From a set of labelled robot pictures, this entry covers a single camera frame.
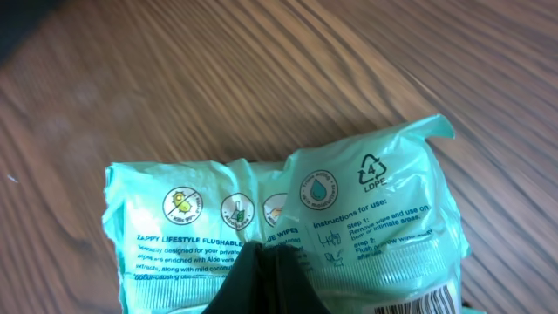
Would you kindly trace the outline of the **teal snack packet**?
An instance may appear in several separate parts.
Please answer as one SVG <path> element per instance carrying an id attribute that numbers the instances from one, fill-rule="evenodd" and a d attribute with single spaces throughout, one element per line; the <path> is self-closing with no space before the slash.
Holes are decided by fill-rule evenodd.
<path id="1" fill-rule="evenodd" d="M 125 313 L 202 313 L 242 247 L 286 245 L 330 313 L 464 311 L 461 216 L 428 145 L 442 115 L 283 162 L 114 163 L 102 224 Z"/>

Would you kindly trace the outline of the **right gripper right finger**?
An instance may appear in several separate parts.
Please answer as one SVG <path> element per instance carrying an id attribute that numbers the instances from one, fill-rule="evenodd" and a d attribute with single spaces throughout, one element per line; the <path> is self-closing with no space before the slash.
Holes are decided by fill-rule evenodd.
<path id="1" fill-rule="evenodd" d="M 300 266 L 296 250 L 281 245 L 268 249 L 269 313 L 330 314 Z"/>

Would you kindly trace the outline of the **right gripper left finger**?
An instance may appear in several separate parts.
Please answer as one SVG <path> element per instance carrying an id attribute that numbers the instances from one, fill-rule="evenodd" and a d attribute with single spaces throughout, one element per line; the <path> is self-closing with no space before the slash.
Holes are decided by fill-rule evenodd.
<path id="1" fill-rule="evenodd" d="M 245 244 L 203 314 L 264 314 L 269 311 L 262 245 Z"/>

